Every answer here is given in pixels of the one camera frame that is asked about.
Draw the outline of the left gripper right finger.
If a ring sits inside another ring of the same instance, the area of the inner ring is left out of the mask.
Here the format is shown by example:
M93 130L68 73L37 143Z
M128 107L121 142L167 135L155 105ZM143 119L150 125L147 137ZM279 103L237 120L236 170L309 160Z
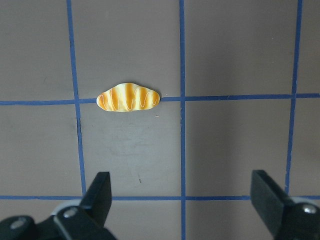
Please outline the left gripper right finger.
M320 238L320 206L289 196L266 171L252 171L250 200L274 240Z

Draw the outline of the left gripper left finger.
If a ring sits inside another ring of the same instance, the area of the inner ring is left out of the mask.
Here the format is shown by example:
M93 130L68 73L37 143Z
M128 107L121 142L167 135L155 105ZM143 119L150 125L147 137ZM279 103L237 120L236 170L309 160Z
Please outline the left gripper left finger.
M105 228L111 205L110 173L98 172L80 202L61 208L53 222L64 240L115 240Z

